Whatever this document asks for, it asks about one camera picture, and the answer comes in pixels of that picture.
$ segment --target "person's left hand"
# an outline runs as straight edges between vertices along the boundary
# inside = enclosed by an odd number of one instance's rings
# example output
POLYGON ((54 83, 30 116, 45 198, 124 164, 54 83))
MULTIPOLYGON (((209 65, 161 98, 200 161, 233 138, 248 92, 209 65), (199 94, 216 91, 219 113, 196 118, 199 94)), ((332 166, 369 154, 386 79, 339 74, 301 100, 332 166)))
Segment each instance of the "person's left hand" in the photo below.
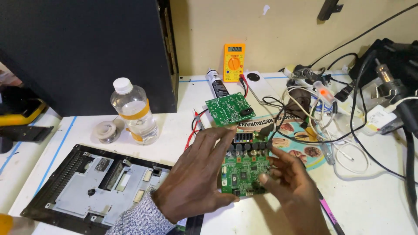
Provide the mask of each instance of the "person's left hand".
POLYGON ((184 218, 213 212, 231 202, 233 194, 217 190, 217 178, 237 129, 208 128, 180 156, 167 179, 151 197, 173 224, 184 218))

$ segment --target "orange dial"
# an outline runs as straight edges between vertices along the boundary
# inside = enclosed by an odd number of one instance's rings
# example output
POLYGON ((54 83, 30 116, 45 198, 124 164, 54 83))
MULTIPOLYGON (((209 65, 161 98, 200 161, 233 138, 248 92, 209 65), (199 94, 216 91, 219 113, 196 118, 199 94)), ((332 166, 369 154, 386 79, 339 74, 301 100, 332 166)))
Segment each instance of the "orange dial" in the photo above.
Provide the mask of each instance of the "orange dial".
POLYGON ((237 57, 232 57, 228 61, 228 67, 230 70, 237 70, 240 68, 241 62, 237 57))

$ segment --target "hand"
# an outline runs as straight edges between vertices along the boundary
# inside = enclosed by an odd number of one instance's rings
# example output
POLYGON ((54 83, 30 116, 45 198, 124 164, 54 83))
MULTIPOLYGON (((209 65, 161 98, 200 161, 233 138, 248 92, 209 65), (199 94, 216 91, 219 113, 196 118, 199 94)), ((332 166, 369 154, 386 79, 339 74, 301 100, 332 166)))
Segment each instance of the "hand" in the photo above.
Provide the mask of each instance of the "hand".
POLYGON ((278 158, 270 158, 270 174, 259 175, 260 182, 280 202, 295 234, 330 234, 322 215, 319 196, 314 181, 306 172, 302 162, 284 152, 272 148, 278 158))
POLYGON ((213 212, 240 200, 233 194, 223 194, 217 190, 219 171, 236 132, 236 127, 231 130, 208 128, 200 131, 164 183, 151 195, 171 223, 213 212))

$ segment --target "solder wire spool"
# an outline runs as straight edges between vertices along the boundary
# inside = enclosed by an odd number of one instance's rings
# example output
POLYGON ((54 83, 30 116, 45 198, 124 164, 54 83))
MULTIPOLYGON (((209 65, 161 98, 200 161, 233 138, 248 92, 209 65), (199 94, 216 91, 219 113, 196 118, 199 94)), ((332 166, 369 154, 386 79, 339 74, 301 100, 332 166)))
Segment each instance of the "solder wire spool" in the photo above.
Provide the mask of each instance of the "solder wire spool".
POLYGON ((98 138, 101 143, 109 144, 119 138, 120 132, 112 121, 105 121, 94 127, 93 135, 98 138))

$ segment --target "white phone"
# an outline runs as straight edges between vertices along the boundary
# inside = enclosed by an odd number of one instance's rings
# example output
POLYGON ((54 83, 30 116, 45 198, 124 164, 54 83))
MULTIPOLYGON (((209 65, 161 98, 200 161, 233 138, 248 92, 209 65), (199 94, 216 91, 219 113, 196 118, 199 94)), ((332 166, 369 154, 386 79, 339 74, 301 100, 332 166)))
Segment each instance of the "white phone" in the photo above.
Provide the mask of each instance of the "white phone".
MULTIPOLYGON (((271 96, 281 101, 280 96, 274 91, 274 89, 258 71, 246 72, 244 73, 244 76, 247 80, 248 87, 260 104, 266 105, 266 103, 263 101, 263 98, 266 96, 271 96)), ((271 103, 276 102, 273 99, 268 99, 267 101, 271 103)))

